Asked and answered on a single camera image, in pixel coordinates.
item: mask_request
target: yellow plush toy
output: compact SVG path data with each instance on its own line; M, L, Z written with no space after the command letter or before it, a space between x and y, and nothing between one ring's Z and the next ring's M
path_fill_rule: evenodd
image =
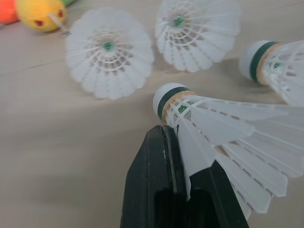
M19 19L38 31L56 30L66 19L61 0L16 0L16 7Z

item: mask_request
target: dark green band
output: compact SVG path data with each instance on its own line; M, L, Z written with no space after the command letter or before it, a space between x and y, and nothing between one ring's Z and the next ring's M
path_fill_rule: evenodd
M256 83L260 83L257 79L257 66L259 61L261 60L261 57L264 55L264 53L273 45L277 44L278 42L270 41L268 43L265 43L262 45L253 56L251 63L250 63L250 77L252 81Z
M190 90L186 87L177 87L177 88L174 88L174 89L168 91L164 96L162 96L162 99L159 102L158 108L157 108L157 115L161 121L163 121L162 120L162 110L163 110L164 106L166 105L167 101L169 101L174 95L176 95L180 92L183 92L183 91L190 91Z

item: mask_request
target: red eye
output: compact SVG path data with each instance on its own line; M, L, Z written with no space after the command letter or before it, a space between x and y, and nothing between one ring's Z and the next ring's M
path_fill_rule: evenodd
M38 26L43 26L43 21L35 20L35 24L38 25Z
M59 12L58 12L58 17L59 17L59 18L62 18L62 17L63 17L63 12L62 12L62 10L59 10Z

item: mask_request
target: wooden table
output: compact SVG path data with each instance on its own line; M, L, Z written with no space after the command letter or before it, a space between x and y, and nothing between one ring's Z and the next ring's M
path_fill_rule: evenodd
M16 23L0 30L1 228L118 228L126 172L145 133L161 124L153 93L167 82L199 95L282 103L271 90L244 79L238 56L261 39L304 37L302 0L240 0L241 33L222 63L194 74L167 65L155 46L154 71L129 98L96 100L80 89L64 62L60 31L38 33ZM153 35L160 0L80 0L68 27L88 9L112 6L132 13ZM303 228L304 178L290 179L287 196L251 228Z

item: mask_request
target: shuttlecock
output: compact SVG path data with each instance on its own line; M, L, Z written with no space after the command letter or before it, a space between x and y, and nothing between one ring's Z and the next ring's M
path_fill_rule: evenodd
M233 48L239 18L234 0L164 0L155 28L158 50L177 70L208 69Z
M90 10L70 32L66 59L72 77L97 98L130 96L151 74L151 40L129 13Z
M202 97L175 83L155 93L153 108L178 136L188 195L189 177L217 160L248 218L286 195L288 176L303 175L304 108Z
M239 69L246 78L272 88L289 105L304 106L304 40L258 41L241 55Z

